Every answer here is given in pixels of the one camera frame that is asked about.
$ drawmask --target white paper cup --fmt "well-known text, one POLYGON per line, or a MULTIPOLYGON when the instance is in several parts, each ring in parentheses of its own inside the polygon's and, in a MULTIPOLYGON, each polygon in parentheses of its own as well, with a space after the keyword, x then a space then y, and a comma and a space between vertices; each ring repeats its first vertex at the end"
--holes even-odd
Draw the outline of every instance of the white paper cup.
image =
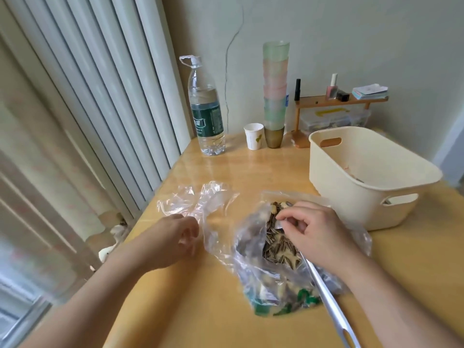
POLYGON ((258 150, 264 139, 264 126, 261 123, 250 123, 243 127, 246 143, 250 150, 258 150))

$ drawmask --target person's left hand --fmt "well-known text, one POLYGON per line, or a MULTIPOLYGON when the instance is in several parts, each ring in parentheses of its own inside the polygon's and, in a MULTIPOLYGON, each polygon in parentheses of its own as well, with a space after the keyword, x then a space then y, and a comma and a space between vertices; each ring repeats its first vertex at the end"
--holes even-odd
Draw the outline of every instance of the person's left hand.
POLYGON ((191 239, 198 234, 199 226, 194 217, 180 214, 166 216, 116 249, 109 260, 111 257, 124 258, 125 261, 134 262, 144 272, 168 267, 189 250, 189 245, 181 239, 191 239))

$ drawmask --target clear plastic bag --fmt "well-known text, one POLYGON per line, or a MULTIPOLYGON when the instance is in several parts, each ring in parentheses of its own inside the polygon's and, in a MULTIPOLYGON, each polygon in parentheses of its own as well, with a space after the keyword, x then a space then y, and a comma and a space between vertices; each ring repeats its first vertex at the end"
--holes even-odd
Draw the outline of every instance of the clear plastic bag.
MULTIPOLYGON (((158 202, 158 206, 165 215, 179 212, 198 220, 206 251, 239 277, 255 314, 281 315, 319 303, 319 293, 306 267, 300 263, 296 269, 291 269, 283 263, 271 263, 263 258, 263 247, 272 202, 294 204, 307 200, 330 206, 328 199, 297 192, 263 191, 254 212, 246 214, 241 210, 241 214, 231 217, 227 211, 238 195, 225 184, 212 181, 203 185, 198 197, 192 187, 184 187, 171 199, 158 202), (229 233, 229 242, 224 233, 229 233)), ((368 232, 361 226, 346 226, 360 248, 370 255, 372 240, 368 232)), ((322 268, 317 269, 333 294, 348 291, 339 278, 322 268)))

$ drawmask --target person's right arm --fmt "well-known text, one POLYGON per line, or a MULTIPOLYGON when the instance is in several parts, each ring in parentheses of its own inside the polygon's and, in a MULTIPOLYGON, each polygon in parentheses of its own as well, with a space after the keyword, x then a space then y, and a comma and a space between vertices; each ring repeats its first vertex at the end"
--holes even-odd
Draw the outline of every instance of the person's right arm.
POLYGON ((463 348, 463 341, 365 256, 335 211, 310 202, 282 210, 287 237, 350 288, 385 348, 463 348))

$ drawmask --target wooden table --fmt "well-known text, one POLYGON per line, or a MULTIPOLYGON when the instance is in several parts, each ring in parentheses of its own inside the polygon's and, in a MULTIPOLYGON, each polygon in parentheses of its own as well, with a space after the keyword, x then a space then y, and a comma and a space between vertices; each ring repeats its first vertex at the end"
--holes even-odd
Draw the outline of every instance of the wooden table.
MULTIPOLYGON (((226 153, 208 157, 192 140, 130 233, 136 237, 161 215, 156 202, 179 185, 200 190, 211 180, 241 193, 234 202, 251 212, 262 190, 316 193, 308 179, 309 149, 288 138, 281 149, 247 149, 244 135, 227 138, 226 153)), ((464 335, 464 198, 440 183, 402 225, 371 233, 373 256, 419 301, 464 335)), ((363 347, 381 347, 351 294, 338 302, 363 347)), ((127 297, 105 348, 274 348, 343 345, 323 305, 279 317, 253 314, 241 285, 200 249, 193 258, 150 272, 127 297)))

